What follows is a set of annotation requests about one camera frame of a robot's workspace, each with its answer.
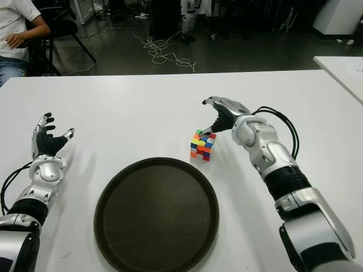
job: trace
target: black pants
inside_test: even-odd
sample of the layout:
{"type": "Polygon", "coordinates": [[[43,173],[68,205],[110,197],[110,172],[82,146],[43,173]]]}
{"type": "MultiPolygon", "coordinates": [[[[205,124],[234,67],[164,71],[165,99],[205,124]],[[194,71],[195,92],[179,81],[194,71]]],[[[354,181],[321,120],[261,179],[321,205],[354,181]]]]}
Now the black pants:
{"type": "Polygon", "coordinates": [[[226,7],[225,16],[222,21],[222,31],[227,32],[233,26],[233,13],[238,8],[242,8],[242,14],[238,18],[238,26],[242,32],[248,32],[251,28],[253,2],[251,0],[224,0],[221,5],[226,7]]]}

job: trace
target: colorful cube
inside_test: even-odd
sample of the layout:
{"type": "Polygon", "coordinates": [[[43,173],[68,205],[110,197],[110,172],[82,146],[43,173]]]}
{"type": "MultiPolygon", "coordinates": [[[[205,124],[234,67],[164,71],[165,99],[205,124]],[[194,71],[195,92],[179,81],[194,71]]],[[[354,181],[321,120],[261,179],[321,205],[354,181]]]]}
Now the colorful cube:
{"type": "Polygon", "coordinates": [[[191,157],[209,161],[210,154],[212,153],[212,147],[216,140],[215,134],[212,134],[205,138],[199,138],[201,130],[197,130],[191,141],[191,157]]]}

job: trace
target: black cable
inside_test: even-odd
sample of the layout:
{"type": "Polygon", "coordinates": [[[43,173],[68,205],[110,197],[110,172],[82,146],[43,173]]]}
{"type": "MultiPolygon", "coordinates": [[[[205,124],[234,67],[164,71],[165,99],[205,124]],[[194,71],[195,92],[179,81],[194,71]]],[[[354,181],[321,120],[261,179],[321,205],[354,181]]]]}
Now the black cable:
{"type": "Polygon", "coordinates": [[[291,156],[296,160],[296,157],[297,157],[297,154],[298,154],[299,148],[300,148],[300,141],[299,141],[299,136],[297,134],[297,131],[296,131],[293,123],[290,121],[290,119],[288,119],[287,116],[285,116],[281,112],[279,112],[273,108],[266,107],[266,106],[262,106],[262,107],[258,108],[252,114],[255,115],[259,112],[267,112],[267,113],[273,114],[286,124],[286,126],[289,128],[291,135],[293,137],[293,149],[292,149],[291,156]]]}
{"type": "Polygon", "coordinates": [[[23,167],[15,170],[13,173],[11,173],[9,175],[9,177],[7,177],[7,179],[5,180],[4,184],[2,185],[1,192],[0,192],[0,204],[1,204],[1,211],[2,211],[2,214],[3,215],[5,215],[5,211],[9,211],[9,209],[7,208],[7,206],[5,204],[5,193],[6,193],[6,189],[10,186],[10,184],[17,177],[17,175],[20,174],[20,172],[22,170],[27,169],[27,168],[30,167],[30,164],[31,163],[32,163],[32,161],[30,161],[29,163],[27,163],[23,167]]]}

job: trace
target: chair leg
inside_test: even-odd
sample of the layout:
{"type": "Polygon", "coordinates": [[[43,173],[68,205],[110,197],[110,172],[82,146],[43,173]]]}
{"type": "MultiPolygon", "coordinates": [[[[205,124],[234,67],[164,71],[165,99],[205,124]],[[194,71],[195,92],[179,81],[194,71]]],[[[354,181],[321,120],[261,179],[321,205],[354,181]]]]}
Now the chair leg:
{"type": "Polygon", "coordinates": [[[59,73],[58,69],[57,69],[57,68],[55,68],[55,67],[53,66],[53,64],[52,64],[51,69],[52,69],[52,70],[53,70],[53,72],[54,72],[56,75],[58,75],[59,77],[61,77],[61,76],[62,76],[62,75],[61,75],[61,73],[59,73]]]}
{"type": "Polygon", "coordinates": [[[91,58],[91,60],[96,63],[97,60],[94,58],[94,56],[92,56],[91,52],[88,51],[88,49],[85,47],[85,45],[79,40],[79,38],[75,35],[72,34],[73,38],[76,40],[76,42],[78,42],[78,44],[82,47],[82,49],[87,53],[87,55],[91,58]]]}

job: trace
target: person's hand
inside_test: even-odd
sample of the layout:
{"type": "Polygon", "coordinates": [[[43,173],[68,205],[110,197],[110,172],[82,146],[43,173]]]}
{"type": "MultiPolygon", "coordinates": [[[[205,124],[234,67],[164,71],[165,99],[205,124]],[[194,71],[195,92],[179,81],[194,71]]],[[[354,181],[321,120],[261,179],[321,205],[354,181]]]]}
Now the person's hand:
{"type": "Polygon", "coordinates": [[[18,48],[25,42],[24,35],[22,33],[10,34],[6,39],[7,45],[13,49],[18,48]]]}

